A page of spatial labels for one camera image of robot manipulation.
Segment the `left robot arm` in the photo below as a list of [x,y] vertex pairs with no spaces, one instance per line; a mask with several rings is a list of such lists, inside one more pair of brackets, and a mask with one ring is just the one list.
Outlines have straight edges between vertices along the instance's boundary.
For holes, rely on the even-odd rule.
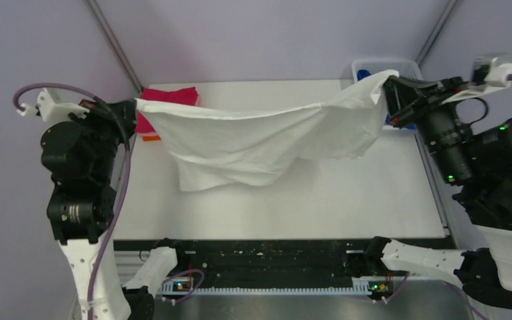
[[112,235],[129,183],[111,184],[118,148],[131,163],[136,102],[94,102],[72,111],[41,138],[41,162],[54,184],[46,214],[66,257],[83,319],[152,319],[155,296],[168,273],[186,270],[184,254],[158,247],[126,284],[117,272]]

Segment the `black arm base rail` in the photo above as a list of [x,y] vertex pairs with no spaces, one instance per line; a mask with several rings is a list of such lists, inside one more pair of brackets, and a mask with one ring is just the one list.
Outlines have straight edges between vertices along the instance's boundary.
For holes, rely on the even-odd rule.
[[313,240],[116,240],[116,253],[157,245],[177,252],[172,274],[200,269],[204,289],[322,289],[350,287],[360,277],[396,276],[364,256],[368,239]]

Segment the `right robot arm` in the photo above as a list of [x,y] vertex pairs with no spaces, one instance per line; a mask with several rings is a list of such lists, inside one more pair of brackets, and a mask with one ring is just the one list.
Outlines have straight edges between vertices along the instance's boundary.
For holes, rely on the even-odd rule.
[[473,98],[459,77],[429,82],[391,76],[383,91],[390,124],[416,127],[444,182],[460,187],[453,199],[487,246],[430,249],[375,237],[364,252],[366,270],[442,280],[482,304],[512,310],[512,118],[474,134],[456,111]]

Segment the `white printed t-shirt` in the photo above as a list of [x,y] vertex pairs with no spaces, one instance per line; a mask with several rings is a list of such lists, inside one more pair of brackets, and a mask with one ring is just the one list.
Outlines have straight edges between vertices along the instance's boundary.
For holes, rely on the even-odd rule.
[[297,159],[362,157],[387,116],[383,84],[362,79],[324,102],[274,111],[223,111],[138,99],[137,110],[174,158],[183,191],[242,183],[267,186]]

